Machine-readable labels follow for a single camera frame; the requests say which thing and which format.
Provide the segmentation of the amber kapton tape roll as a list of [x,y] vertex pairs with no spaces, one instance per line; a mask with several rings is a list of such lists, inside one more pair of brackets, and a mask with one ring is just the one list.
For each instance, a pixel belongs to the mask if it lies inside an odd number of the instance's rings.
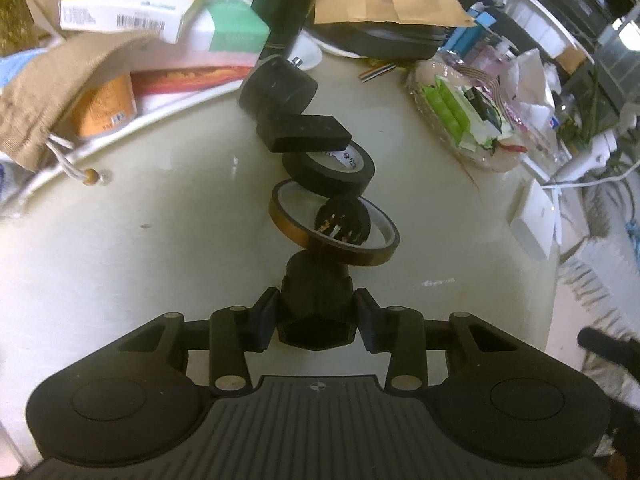
[[396,224],[370,200],[352,194],[323,197],[293,180],[273,188],[269,215],[299,247],[351,266],[380,266],[400,243]]

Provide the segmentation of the black electrical tape roll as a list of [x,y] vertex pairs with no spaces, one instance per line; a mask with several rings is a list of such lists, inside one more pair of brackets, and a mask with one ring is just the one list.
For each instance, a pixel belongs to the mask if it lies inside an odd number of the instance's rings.
[[373,159],[356,142],[334,152],[285,153],[282,164],[302,188],[324,197],[362,195],[375,174]]

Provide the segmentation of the white power bank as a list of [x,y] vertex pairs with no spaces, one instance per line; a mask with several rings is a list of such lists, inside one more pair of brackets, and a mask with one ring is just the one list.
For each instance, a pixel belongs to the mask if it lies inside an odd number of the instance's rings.
[[523,188],[510,222],[511,231],[524,250],[536,260],[547,260],[554,240],[558,208],[537,180]]

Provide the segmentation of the small black rectangular box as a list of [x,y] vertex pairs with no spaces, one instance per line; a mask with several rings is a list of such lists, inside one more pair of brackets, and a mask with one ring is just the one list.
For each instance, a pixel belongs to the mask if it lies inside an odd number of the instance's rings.
[[339,151],[352,140],[352,134],[328,115],[268,115],[258,120],[256,131],[271,153]]

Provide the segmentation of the beige drawstring pouch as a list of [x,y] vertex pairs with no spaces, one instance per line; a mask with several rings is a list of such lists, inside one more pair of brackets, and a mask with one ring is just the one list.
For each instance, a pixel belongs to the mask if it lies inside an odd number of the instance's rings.
[[128,54],[156,38],[149,30],[82,32],[33,58],[1,93],[2,153],[37,171],[50,133],[85,90],[126,72]]

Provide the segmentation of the orange round tin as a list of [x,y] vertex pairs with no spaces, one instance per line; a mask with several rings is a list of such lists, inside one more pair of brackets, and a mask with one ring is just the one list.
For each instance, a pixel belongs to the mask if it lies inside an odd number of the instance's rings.
[[92,139],[124,128],[137,114],[130,73],[124,73],[85,91],[70,113],[70,126],[79,139]]

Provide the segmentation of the green tissue pack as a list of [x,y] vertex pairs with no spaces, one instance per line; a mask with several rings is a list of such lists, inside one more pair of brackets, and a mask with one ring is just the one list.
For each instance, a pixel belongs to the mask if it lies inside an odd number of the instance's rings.
[[215,2],[207,8],[214,23],[209,51],[259,54],[270,35],[268,25],[240,0]]

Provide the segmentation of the white serving tray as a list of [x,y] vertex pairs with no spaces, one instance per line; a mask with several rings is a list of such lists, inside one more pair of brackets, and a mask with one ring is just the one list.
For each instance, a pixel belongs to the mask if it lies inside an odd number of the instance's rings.
[[[321,49],[312,40],[311,36],[302,32],[295,41],[293,50],[288,59],[299,60],[298,67],[306,72],[317,67],[322,61]],[[237,92],[241,87],[241,81],[231,81],[221,86],[202,90],[199,92],[186,92],[168,94],[167,96],[149,96],[138,101],[140,115],[134,118],[128,125],[123,126],[115,133],[107,133],[88,141],[76,141],[73,149],[62,148],[62,153],[72,164],[78,165],[82,160],[99,153],[111,144],[131,136],[138,130],[160,122],[172,115],[179,114],[198,104],[216,100],[227,94]],[[1,156],[1,215],[2,217],[16,217],[35,190],[41,188],[54,177],[64,174],[63,167],[58,162],[49,162],[47,166],[29,174],[18,168],[6,156]]]

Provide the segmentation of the brown paper envelope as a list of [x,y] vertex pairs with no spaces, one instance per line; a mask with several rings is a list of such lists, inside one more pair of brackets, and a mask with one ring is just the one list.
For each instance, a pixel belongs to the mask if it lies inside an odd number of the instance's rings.
[[314,24],[394,23],[470,27],[458,0],[316,0]]

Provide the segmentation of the clear glass snack dish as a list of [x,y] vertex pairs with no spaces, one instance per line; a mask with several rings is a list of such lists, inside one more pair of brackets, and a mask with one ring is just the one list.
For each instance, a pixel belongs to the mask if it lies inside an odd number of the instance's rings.
[[524,127],[513,117],[498,80],[439,58],[416,62],[406,87],[427,128],[457,158],[493,172],[508,172],[527,154]]

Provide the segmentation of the white plastic tub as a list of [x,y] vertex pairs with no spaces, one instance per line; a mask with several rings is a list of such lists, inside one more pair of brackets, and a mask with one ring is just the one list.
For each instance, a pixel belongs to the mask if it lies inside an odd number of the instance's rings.
[[591,55],[568,29],[538,0],[506,0],[504,12],[544,49],[550,58],[558,58],[567,48]]

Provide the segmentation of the black cylinder lens cap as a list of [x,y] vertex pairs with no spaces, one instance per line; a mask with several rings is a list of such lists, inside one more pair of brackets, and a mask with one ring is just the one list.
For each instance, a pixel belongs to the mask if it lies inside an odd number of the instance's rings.
[[240,88],[239,107],[256,120],[266,115],[302,114],[318,90],[318,82],[287,58],[261,60]]

